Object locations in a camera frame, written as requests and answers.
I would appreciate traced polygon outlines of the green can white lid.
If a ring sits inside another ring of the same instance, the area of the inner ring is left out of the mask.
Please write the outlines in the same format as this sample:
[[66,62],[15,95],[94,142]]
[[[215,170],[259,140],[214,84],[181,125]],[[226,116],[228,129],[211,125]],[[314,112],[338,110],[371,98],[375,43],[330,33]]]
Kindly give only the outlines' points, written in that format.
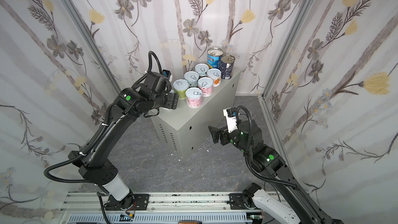
[[176,80],[173,83],[174,91],[178,94],[179,99],[186,98],[186,91],[190,88],[190,84],[185,79]]

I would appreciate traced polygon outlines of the pale pink can white lid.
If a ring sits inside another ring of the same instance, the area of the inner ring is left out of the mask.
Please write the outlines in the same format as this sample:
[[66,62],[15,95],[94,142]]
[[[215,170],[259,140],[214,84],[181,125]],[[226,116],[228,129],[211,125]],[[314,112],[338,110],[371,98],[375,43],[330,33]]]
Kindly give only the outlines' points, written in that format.
[[199,108],[202,105],[202,90],[197,87],[186,91],[186,102],[189,108]]

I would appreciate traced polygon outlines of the light teal can white lid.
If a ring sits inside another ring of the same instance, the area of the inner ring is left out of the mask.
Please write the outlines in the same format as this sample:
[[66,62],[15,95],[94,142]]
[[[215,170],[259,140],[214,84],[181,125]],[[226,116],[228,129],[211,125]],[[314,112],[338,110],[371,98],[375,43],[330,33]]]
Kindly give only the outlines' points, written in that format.
[[195,71],[189,71],[184,74],[184,79],[189,83],[190,88],[198,86],[199,78],[199,74]]

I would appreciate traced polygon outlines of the orange can white lid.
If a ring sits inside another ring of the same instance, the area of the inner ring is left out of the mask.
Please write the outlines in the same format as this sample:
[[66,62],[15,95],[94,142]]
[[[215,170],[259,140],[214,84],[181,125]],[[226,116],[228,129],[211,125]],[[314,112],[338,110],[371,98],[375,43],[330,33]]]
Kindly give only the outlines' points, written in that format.
[[218,87],[221,84],[221,76],[222,73],[219,69],[217,68],[210,68],[207,73],[207,77],[211,78],[214,83],[214,87]]

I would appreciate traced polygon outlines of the blue soup can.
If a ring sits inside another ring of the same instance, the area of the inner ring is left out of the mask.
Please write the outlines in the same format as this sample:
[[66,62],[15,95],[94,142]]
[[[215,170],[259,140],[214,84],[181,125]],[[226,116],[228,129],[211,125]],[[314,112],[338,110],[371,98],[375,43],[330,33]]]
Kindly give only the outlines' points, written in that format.
[[207,51],[207,65],[209,68],[218,68],[219,60],[223,56],[223,50],[218,47],[209,48]]

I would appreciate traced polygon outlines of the dark navy food can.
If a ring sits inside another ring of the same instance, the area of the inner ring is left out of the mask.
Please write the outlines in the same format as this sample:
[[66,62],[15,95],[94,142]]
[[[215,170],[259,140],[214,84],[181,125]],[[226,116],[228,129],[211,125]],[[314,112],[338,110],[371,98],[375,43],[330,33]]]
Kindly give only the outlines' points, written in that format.
[[233,74],[233,66],[235,57],[231,55],[225,55],[219,60],[219,70],[221,71],[222,79],[230,79]]

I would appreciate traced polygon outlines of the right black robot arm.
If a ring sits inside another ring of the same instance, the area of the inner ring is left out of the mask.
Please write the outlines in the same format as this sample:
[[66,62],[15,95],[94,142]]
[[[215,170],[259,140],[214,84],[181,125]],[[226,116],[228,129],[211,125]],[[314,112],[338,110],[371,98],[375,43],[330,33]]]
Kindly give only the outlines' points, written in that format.
[[226,108],[227,126],[210,126],[213,142],[233,144],[243,153],[248,170],[258,179],[270,183],[283,196],[286,204],[272,198],[256,183],[246,187],[241,197],[231,196],[230,205],[260,209],[281,224],[341,224],[328,215],[302,188],[282,156],[264,144],[262,131],[244,106]]

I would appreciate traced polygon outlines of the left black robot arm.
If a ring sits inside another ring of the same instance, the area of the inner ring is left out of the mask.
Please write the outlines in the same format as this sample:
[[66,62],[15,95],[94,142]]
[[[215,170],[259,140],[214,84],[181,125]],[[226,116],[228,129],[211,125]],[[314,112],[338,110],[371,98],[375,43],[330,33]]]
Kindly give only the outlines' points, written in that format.
[[[106,111],[96,134],[79,151],[71,151],[68,160],[50,166],[44,175],[60,183],[92,183],[109,195],[107,208],[131,210],[137,206],[132,190],[121,179],[118,169],[108,159],[109,154],[128,127],[140,116],[149,118],[151,110],[175,110],[178,95],[171,93],[171,72],[162,69],[157,55],[148,53],[149,65],[144,76],[133,86],[122,90]],[[73,164],[81,179],[59,178],[52,170]]]

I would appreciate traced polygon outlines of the grey metal cabinet box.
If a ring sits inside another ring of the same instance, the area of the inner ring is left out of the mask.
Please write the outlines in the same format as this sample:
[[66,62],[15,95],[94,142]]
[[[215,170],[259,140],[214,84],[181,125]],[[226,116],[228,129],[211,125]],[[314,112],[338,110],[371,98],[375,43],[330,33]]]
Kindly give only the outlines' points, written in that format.
[[208,127],[217,126],[224,118],[223,110],[233,106],[240,76],[241,70],[235,68],[232,78],[223,79],[199,108],[179,100],[175,110],[160,109],[151,118],[160,141],[181,160],[187,160],[209,135]]

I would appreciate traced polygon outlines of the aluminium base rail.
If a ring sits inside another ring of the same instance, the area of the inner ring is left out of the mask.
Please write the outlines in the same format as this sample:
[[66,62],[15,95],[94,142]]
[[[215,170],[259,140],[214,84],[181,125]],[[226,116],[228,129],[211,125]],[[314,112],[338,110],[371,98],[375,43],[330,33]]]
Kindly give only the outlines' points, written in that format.
[[138,193],[130,211],[105,208],[95,193],[69,193],[56,224],[304,224],[276,192],[259,190],[248,206],[239,192]]

